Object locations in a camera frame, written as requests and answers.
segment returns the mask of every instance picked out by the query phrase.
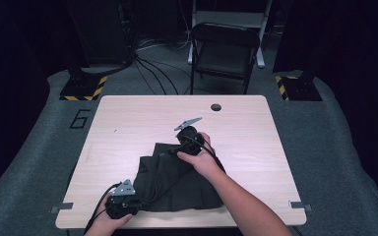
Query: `yellow and black tape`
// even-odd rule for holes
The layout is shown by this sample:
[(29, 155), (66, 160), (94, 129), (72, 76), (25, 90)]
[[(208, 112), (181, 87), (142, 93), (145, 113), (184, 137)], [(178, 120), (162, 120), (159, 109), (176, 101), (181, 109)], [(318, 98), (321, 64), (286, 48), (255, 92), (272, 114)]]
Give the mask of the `yellow and black tape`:
[(287, 96), (286, 89), (284, 88), (284, 83), (283, 83), (282, 78), (284, 78), (284, 79), (297, 79), (297, 77), (279, 77), (279, 76), (276, 77), (276, 82), (278, 83), (279, 92), (281, 93), (282, 99), (283, 100), (289, 100), (289, 97)]
[(103, 77), (100, 79), (99, 83), (97, 84), (97, 88), (94, 91), (94, 94), (89, 95), (89, 96), (75, 96), (75, 95), (65, 95), (65, 96), (60, 96), (60, 100), (97, 100), (99, 97), (100, 93), (102, 92), (103, 86), (105, 85), (107, 77)]

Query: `person's right hand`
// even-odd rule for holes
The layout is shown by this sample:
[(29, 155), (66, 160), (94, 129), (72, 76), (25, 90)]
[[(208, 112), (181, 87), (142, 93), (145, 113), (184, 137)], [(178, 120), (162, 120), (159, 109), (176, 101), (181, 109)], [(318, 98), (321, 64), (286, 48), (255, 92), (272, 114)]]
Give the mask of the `person's right hand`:
[[(212, 153), (215, 153), (215, 150), (211, 147), (210, 137), (203, 132), (199, 132), (199, 133), (202, 135), (202, 137), (205, 140), (205, 144), (204, 144), (205, 148), (210, 150)], [(192, 164), (193, 167), (196, 169), (196, 171), (198, 171), (198, 173), (200, 173), (202, 176), (204, 176), (207, 179), (209, 179), (209, 176), (211, 175), (214, 175), (218, 172), (222, 172), (222, 170), (218, 167), (214, 158), (203, 148), (197, 155), (190, 155), (188, 153), (179, 151), (177, 153), (177, 156), (180, 159)]]

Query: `person's left hand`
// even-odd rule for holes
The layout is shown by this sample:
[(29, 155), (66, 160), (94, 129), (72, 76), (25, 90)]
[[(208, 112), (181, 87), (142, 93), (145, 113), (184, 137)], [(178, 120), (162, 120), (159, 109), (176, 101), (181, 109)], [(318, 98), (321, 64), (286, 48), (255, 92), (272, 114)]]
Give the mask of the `person's left hand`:
[(86, 233), (87, 236), (109, 236), (115, 231), (115, 229), (122, 227), (132, 218), (132, 214), (127, 214), (122, 218), (112, 219), (106, 213), (105, 209), (105, 203), (109, 197), (110, 194), (107, 194), (97, 209), (96, 215), (98, 215), (98, 217), (94, 220), (94, 224)]

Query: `finger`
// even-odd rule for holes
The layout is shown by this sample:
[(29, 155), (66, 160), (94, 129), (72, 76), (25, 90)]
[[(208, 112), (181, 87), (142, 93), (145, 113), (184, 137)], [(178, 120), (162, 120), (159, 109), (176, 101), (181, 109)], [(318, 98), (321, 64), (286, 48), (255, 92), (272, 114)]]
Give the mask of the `finger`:
[(211, 138), (210, 138), (209, 135), (207, 135), (207, 133), (199, 132), (199, 134), (202, 135), (202, 137), (204, 138), (204, 140), (205, 140), (208, 144), (211, 144)]
[(188, 162), (189, 164), (192, 164), (192, 158), (194, 157), (193, 155), (190, 155), (188, 153), (185, 153), (183, 151), (178, 151), (177, 152), (177, 157), (179, 157), (180, 159)]
[(106, 202), (108, 201), (110, 195), (111, 195), (110, 192), (105, 195), (105, 198), (103, 198), (101, 205), (105, 205), (106, 204)]
[(124, 224), (128, 223), (128, 221), (130, 221), (130, 219), (133, 217), (132, 214), (127, 214), (125, 216), (123, 216), (122, 218), (119, 218), (117, 220), (117, 225), (118, 227), (121, 227), (123, 226)]

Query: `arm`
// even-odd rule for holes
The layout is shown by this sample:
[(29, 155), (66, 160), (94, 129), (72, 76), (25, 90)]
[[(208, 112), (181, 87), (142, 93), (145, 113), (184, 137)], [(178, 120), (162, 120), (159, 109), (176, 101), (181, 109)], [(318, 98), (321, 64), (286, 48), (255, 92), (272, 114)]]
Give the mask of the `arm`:
[[(210, 137), (204, 133), (202, 135), (206, 148), (214, 150), (209, 146)], [(226, 175), (205, 150), (197, 156), (184, 152), (177, 155), (210, 181), (244, 235), (291, 235), (282, 220), (267, 205)]]
[(96, 219), (94, 224), (85, 234), (85, 236), (110, 236), (115, 229), (122, 227), (132, 217), (132, 214), (127, 214), (119, 219), (112, 219), (105, 211), (105, 203), (109, 198), (109, 194), (105, 196), (102, 203), (96, 212)]

